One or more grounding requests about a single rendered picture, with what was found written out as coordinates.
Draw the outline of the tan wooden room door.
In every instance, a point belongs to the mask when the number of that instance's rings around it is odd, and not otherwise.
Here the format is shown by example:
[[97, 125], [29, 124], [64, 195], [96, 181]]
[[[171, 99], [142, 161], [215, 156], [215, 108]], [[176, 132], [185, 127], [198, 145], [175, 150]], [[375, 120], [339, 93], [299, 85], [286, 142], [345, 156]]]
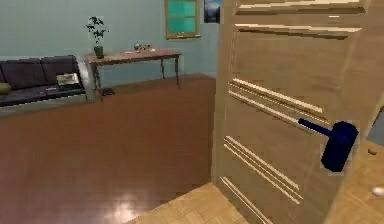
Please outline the tan wooden room door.
[[[384, 0], [223, 0], [212, 180], [248, 224], [384, 224], [382, 112]], [[341, 172], [299, 118], [357, 128]]]

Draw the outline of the brown wooden side table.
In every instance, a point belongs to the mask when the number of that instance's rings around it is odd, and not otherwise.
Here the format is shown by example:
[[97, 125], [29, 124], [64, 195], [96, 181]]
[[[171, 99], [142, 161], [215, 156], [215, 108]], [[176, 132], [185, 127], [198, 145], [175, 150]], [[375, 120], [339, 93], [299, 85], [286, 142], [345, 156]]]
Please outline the brown wooden side table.
[[181, 53], [172, 49], [155, 49], [149, 51], [117, 51], [105, 54], [102, 59], [99, 59], [95, 53], [89, 53], [84, 56], [85, 62], [91, 68], [91, 74], [94, 79], [94, 86], [96, 90], [100, 90], [101, 80], [98, 72], [99, 66], [136, 63], [144, 61], [160, 61], [162, 78], [165, 78], [164, 61], [166, 59], [174, 60], [174, 71], [176, 76], [176, 83], [179, 83], [179, 57]]

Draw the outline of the dark blue framed picture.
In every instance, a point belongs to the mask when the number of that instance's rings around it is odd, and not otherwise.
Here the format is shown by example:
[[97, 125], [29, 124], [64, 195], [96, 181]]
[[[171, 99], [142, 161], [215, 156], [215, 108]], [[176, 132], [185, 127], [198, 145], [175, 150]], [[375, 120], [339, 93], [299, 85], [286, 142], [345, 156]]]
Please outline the dark blue framed picture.
[[204, 0], [204, 22], [220, 23], [221, 0]]

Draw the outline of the green potted house plant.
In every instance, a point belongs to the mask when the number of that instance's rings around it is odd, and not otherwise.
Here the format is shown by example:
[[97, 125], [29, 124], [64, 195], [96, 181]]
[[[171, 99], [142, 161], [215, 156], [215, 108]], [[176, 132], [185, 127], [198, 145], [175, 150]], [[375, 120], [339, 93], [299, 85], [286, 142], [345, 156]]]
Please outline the green potted house plant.
[[88, 19], [88, 23], [85, 25], [88, 32], [93, 36], [95, 45], [93, 47], [96, 58], [104, 58], [104, 48], [101, 45], [104, 35], [108, 32], [108, 29], [105, 28], [105, 23], [102, 18], [92, 16]]

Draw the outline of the dark grey sofa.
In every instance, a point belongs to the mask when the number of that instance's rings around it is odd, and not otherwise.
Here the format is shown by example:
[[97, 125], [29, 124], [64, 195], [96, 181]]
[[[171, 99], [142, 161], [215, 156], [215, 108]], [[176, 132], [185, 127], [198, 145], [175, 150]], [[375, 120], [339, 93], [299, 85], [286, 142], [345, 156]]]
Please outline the dark grey sofa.
[[[76, 73], [80, 83], [59, 86], [56, 76]], [[86, 93], [74, 55], [0, 61], [0, 83], [12, 90], [0, 95], [0, 107], [78, 96]]]

